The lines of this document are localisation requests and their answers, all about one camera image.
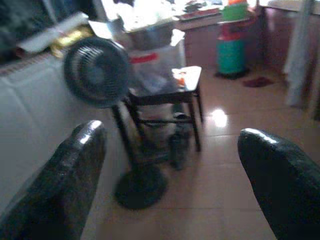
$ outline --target green bucket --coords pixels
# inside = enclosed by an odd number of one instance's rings
[[[225,6],[222,10],[222,19],[223,21],[237,21],[245,19],[248,15],[247,8],[248,4],[246,2]]]
[[[245,66],[245,43],[243,40],[218,42],[218,71],[221,74],[241,73]]]

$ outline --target metal pot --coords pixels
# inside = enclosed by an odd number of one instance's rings
[[[132,31],[128,31],[133,47],[136,50],[159,49],[171,43],[174,29],[174,21],[165,21],[154,25],[149,25]]]

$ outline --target fan base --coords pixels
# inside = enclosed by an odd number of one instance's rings
[[[145,209],[158,202],[168,182],[156,166],[143,166],[124,175],[115,189],[115,199],[124,208]]]

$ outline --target electric fan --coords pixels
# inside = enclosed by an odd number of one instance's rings
[[[139,166],[118,106],[133,78],[125,50],[111,40],[84,38],[67,52],[64,77],[76,97],[94,107],[112,110],[131,166],[115,188],[117,202],[128,209],[144,209],[156,203],[165,193],[167,181],[156,166]]]

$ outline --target orange item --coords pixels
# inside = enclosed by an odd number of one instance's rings
[[[184,87],[185,86],[185,79],[183,77],[178,79],[178,85],[180,87]]]
[[[246,3],[247,0],[228,0],[228,4],[229,5],[233,5],[233,4],[243,4]]]

